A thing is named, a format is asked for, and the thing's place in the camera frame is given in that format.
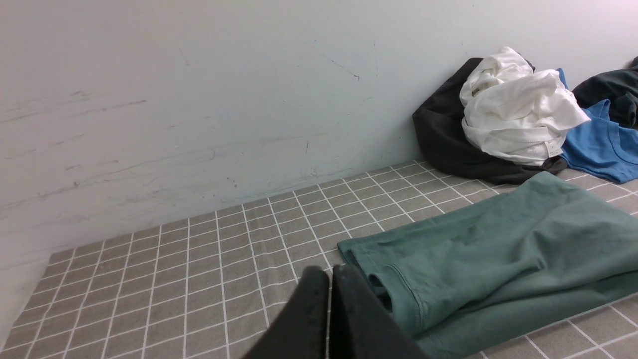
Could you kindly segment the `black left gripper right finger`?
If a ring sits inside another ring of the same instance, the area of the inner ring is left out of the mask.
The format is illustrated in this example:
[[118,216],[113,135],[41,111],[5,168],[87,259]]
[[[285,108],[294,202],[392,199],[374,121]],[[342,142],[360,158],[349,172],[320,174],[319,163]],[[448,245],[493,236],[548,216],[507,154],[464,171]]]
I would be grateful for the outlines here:
[[329,327],[331,359],[426,359],[370,289],[359,269],[333,268]]

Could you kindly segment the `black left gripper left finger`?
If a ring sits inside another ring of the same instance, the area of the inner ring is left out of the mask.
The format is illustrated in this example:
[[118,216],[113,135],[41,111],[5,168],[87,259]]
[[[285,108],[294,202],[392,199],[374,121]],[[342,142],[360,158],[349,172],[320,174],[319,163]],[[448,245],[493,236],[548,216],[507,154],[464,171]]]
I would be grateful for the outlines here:
[[274,322],[243,356],[245,359],[323,359],[329,305],[329,277],[305,268]]

